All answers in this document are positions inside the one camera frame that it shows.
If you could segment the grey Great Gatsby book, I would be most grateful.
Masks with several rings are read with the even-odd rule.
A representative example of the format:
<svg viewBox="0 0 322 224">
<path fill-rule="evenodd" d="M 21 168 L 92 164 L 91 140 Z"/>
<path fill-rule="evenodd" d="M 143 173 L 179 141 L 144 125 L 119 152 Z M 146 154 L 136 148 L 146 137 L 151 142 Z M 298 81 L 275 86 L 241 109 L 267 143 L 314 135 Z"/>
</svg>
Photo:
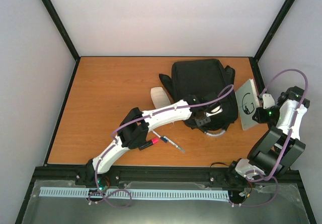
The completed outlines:
<svg viewBox="0 0 322 224">
<path fill-rule="evenodd" d="M 256 109 L 260 106 L 257 90 L 253 79 L 248 79 L 236 92 L 237 106 L 244 131 L 258 123 L 253 120 Z"/>
</svg>

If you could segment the black student bag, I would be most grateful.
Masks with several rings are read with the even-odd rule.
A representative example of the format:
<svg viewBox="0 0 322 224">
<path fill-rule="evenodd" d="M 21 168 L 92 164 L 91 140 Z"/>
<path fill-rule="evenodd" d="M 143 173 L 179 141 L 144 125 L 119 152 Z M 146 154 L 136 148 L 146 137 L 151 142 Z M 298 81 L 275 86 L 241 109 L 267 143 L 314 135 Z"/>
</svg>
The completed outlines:
<svg viewBox="0 0 322 224">
<path fill-rule="evenodd" d="M 189 96 L 197 97 L 201 103 L 210 102 L 228 92 L 224 89 L 234 84 L 235 69 L 223 66 L 218 59 L 178 61 L 172 65 L 172 74 L 159 74 L 159 79 L 174 102 Z M 237 101 L 234 91 L 219 100 L 223 111 L 211 117 L 209 128 L 198 128 L 194 119 L 185 120 L 191 129 L 204 133 L 210 131 L 227 131 L 230 124 L 238 118 Z"/>
</svg>

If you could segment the beige ribbed pencil case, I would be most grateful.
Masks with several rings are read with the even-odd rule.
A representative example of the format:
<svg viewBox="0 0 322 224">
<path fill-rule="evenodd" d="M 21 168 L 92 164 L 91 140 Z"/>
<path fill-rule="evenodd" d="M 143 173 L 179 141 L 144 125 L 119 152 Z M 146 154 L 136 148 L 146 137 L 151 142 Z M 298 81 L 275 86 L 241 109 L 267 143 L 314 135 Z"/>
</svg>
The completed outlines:
<svg viewBox="0 0 322 224">
<path fill-rule="evenodd" d="M 162 87 L 151 88 L 150 96 L 156 109 L 166 107 L 171 104 L 168 95 Z"/>
</svg>

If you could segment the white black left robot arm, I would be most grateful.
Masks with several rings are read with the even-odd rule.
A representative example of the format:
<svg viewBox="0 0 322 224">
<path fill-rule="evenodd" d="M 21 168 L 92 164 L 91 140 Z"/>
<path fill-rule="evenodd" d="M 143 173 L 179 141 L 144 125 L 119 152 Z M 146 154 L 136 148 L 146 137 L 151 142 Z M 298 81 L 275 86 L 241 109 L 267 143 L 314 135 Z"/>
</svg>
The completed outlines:
<svg viewBox="0 0 322 224">
<path fill-rule="evenodd" d="M 154 110 L 141 111 L 137 107 L 131 109 L 120 126 L 112 132 L 112 142 L 86 164 L 86 179 L 94 185 L 101 184 L 104 174 L 123 154 L 148 145 L 147 134 L 156 128 L 176 121 L 194 119 L 198 113 L 209 122 L 210 117 L 220 111 L 218 100 L 201 103 L 195 96 Z"/>
</svg>

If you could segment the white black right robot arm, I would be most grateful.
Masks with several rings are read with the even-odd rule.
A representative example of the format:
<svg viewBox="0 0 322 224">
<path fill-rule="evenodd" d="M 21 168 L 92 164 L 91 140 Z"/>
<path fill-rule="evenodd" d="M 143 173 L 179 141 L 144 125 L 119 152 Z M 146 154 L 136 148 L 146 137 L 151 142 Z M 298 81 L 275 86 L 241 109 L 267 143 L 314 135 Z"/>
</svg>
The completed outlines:
<svg viewBox="0 0 322 224">
<path fill-rule="evenodd" d="M 263 106 L 251 114 L 257 123 L 267 123 L 268 131 L 256 142 L 247 158 L 233 161 L 225 173 L 227 185 L 236 187 L 262 177 L 280 176 L 304 152 L 299 128 L 310 101 L 304 90 L 294 86 L 282 92 L 275 102 L 269 94 L 260 99 Z"/>
</svg>

